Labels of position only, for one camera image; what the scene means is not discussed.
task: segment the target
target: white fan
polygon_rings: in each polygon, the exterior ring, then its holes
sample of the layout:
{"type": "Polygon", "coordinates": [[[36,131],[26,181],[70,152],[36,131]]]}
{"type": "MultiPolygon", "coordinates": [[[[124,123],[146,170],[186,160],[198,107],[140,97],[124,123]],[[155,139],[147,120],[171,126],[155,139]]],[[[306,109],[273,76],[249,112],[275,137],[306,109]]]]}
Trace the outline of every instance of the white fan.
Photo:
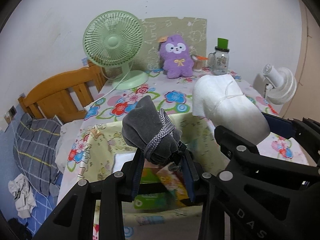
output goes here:
{"type": "Polygon", "coordinates": [[[267,64],[262,73],[272,86],[266,91],[268,101],[275,105],[283,105],[293,97],[297,90],[297,81],[290,69],[285,67],[275,69],[274,66],[267,64]]]}

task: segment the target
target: yellow bow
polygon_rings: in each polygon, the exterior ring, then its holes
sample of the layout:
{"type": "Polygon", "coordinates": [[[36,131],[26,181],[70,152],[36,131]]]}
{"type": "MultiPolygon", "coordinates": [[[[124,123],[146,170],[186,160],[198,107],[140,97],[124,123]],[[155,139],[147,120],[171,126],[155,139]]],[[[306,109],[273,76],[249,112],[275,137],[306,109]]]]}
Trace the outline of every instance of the yellow bow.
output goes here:
{"type": "Polygon", "coordinates": [[[184,58],[182,58],[182,59],[176,59],[174,62],[178,63],[178,67],[179,67],[179,66],[183,66],[183,62],[185,62],[185,61],[186,60],[184,58]]]}

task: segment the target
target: orange tag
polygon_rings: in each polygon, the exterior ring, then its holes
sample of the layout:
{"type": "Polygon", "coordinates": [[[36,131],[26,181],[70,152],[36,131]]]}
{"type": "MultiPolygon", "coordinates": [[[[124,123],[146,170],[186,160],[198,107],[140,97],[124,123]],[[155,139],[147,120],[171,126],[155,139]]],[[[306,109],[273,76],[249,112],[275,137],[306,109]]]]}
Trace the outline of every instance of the orange tag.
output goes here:
{"type": "Polygon", "coordinates": [[[168,37],[169,37],[169,36],[160,37],[160,38],[158,39],[158,42],[165,42],[165,41],[167,41],[168,37]]]}
{"type": "Polygon", "coordinates": [[[196,58],[197,58],[198,60],[208,60],[207,57],[202,57],[202,56],[196,56],[196,58]]]}

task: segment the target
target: green desk fan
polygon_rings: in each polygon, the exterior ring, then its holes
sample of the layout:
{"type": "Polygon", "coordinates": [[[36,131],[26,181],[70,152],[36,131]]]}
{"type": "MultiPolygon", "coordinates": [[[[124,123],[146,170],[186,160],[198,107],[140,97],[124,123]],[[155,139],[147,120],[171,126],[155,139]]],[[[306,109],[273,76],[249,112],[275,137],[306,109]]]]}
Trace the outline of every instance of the green desk fan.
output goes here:
{"type": "Polygon", "coordinates": [[[135,88],[148,80],[145,72],[129,67],[142,42],[138,18],[124,11],[100,14],[90,22],[83,36],[84,52],[93,63],[105,69],[122,67],[122,74],[112,82],[112,87],[118,90],[135,88]]]}

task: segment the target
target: stuffed animal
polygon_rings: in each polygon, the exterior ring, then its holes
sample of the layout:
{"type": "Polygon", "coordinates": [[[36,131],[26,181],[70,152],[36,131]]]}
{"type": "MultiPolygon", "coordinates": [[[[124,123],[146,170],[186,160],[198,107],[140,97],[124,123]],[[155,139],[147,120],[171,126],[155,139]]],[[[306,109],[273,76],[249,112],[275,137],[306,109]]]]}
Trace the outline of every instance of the stuffed animal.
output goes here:
{"type": "Polygon", "coordinates": [[[168,78],[191,77],[193,60],[189,47],[178,34],[168,37],[160,46],[160,56],[164,59],[163,69],[167,71],[168,78]]]}

